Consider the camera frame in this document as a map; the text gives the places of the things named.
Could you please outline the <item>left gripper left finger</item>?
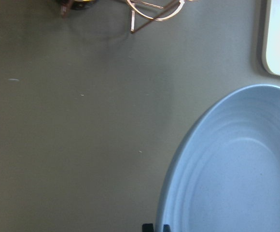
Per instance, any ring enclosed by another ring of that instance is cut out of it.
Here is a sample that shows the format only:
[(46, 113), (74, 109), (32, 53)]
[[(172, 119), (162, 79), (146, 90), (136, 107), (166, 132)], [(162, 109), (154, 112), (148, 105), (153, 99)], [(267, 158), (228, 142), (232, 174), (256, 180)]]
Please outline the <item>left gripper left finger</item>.
[(152, 223), (142, 224), (142, 232), (154, 232), (154, 225)]

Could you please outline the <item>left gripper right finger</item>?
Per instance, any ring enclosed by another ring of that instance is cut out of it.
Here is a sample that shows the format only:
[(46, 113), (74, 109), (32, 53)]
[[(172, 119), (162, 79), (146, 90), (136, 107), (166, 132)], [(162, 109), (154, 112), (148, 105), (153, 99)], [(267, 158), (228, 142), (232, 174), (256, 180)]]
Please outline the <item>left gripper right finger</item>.
[(163, 232), (171, 232), (171, 228), (168, 224), (163, 225)]

